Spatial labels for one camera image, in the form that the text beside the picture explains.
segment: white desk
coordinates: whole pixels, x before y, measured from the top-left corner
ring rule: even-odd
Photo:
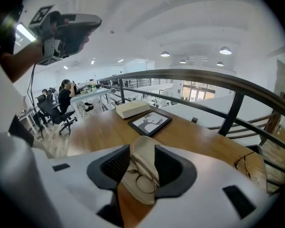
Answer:
[[[21,120],[23,120],[24,118],[26,118],[27,121],[28,121],[28,124],[29,124],[29,126],[31,127],[31,129],[33,130],[33,132],[34,132],[35,134],[37,134],[37,131],[35,130],[35,128],[34,128],[34,126],[33,126],[33,124],[32,124],[32,121],[33,121],[34,125],[36,125],[36,123],[34,122],[33,116],[32,116],[33,113],[34,113],[34,110],[32,109],[32,110],[26,112],[25,114],[20,115],[20,116],[18,117],[18,119],[19,119],[19,121],[21,121]]]
[[[73,97],[73,98],[71,99],[71,104],[73,104],[74,109],[75,109],[75,111],[76,111],[78,117],[81,118],[81,115],[80,115],[80,113],[79,113],[79,110],[78,110],[78,108],[77,108],[77,105],[75,104],[76,102],[78,102],[78,101],[83,101],[83,102],[84,102],[84,101],[86,101],[86,100],[89,99],[89,98],[96,97],[96,96],[100,96],[100,97],[99,97],[100,102],[103,104],[103,101],[102,101],[103,99],[102,99],[101,95],[106,95],[106,97],[107,97],[107,99],[108,99],[108,107],[109,107],[109,110],[110,110],[110,109],[113,109],[112,104],[111,104],[111,94],[110,94],[110,90],[109,90],[109,89],[105,89],[105,88],[99,88],[99,89],[97,89],[96,91],[91,91],[91,92],[89,92],[89,93],[87,93],[87,94],[84,94],[84,95],[77,95],[77,96],[75,96],[75,97]]]

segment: woman with dark hair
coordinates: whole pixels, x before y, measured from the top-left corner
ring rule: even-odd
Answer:
[[[75,84],[73,82],[71,83],[69,79],[64,79],[61,82],[61,89],[59,91],[58,100],[62,114],[75,110],[71,105],[71,98],[75,96],[74,86]],[[92,105],[86,105],[82,101],[76,102],[76,105],[81,117],[86,117],[87,112],[93,110],[94,108]]]

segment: metal railing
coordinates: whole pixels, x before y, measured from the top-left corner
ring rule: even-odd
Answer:
[[[138,80],[138,79],[146,79],[146,78],[147,79],[148,78],[161,79],[161,81],[162,79],[164,80],[178,79],[178,80],[188,80],[188,81],[200,82],[200,83],[215,85],[215,86],[233,90],[235,94],[234,94],[232,105],[228,113],[224,113],[224,112],[212,109],[210,107],[200,105],[195,102],[188,102],[188,101],[181,100],[175,97],[146,92],[146,91],[124,86],[125,80],[130,80],[130,79]],[[114,82],[118,81],[118,86],[112,85],[110,87],[120,90],[120,95],[116,95],[116,96],[121,97],[122,104],[125,103],[125,100],[129,100],[124,97],[124,90],[136,92],[140,94],[145,94],[145,95],[151,95],[151,96],[158,97],[161,99],[166,99],[172,102],[194,107],[196,109],[200,109],[202,111],[205,111],[205,112],[224,118],[225,120],[220,127],[210,128],[210,129],[218,129],[218,133],[223,136],[226,136],[228,133],[230,133],[231,127],[240,125],[240,126],[245,127],[248,130],[254,131],[255,135],[259,134],[263,136],[264,138],[269,139],[275,144],[279,145],[281,148],[285,149],[285,143],[280,141],[278,138],[274,137],[272,134],[266,132],[264,129],[261,128],[262,127],[261,125],[259,126],[253,125],[252,121],[245,121],[240,118],[237,118],[238,112],[240,110],[240,107],[242,105],[245,95],[259,102],[264,103],[265,105],[273,108],[274,110],[276,110],[277,112],[279,112],[281,115],[285,117],[285,100],[275,95],[271,91],[263,87],[260,87],[254,83],[251,83],[247,80],[244,80],[244,79],[241,79],[235,76],[217,73],[217,72],[196,70],[196,69],[148,70],[148,71],[108,77],[108,78],[101,79],[100,81],[109,81],[109,80],[114,81]],[[276,165],[275,163],[272,163],[269,160],[265,160],[265,163],[285,173],[285,169]]]
[[[99,80],[98,81],[102,85],[106,86],[119,86],[118,80]],[[129,78],[122,79],[123,85],[126,88],[134,89],[141,88],[147,86],[155,86],[155,85],[163,85],[173,83],[172,79],[162,79],[162,78]]]
[[[275,114],[269,114],[269,115],[266,115],[266,116],[263,116],[263,117],[259,117],[259,118],[253,119],[253,120],[249,120],[248,122],[251,123],[251,124],[252,123],[257,123],[257,122],[260,122],[260,121],[263,121],[263,120],[267,120],[267,119],[271,118],[273,115],[275,115]],[[258,128],[262,128],[262,127],[266,128],[270,124],[271,124],[270,122],[262,123],[260,125],[256,125],[256,127],[258,127]],[[239,126],[238,124],[233,124],[231,127],[238,127],[238,126]],[[209,127],[208,129],[210,129],[210,130],[220,129],[220,126]],[[242,132],[246,132],[246,131],[250,131],[250,130],[247,129],[247,128],[241,128],[241,129],[236,129],[236,130],[229,131],[227,134],[242,133]],[[228,138],[229,139],[239,139],[239,138],[247,138],[247,137],[256,136],[256,135],[258,135],[258,134],[257,133],[250,133],[250,134],[231,136],[231,137],[228,137]]]

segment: white box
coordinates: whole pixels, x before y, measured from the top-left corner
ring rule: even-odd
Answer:
[[[149,109],[149,102],[141,100],[131,101],[129,103],[116,106],[117,114],[120,115],[123,119],[148,111]]]

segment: window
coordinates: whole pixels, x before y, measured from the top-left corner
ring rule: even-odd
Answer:
[[[211,99],[215,95],[216,88],[215,85],[184,80],[181,98],[191,102]]]

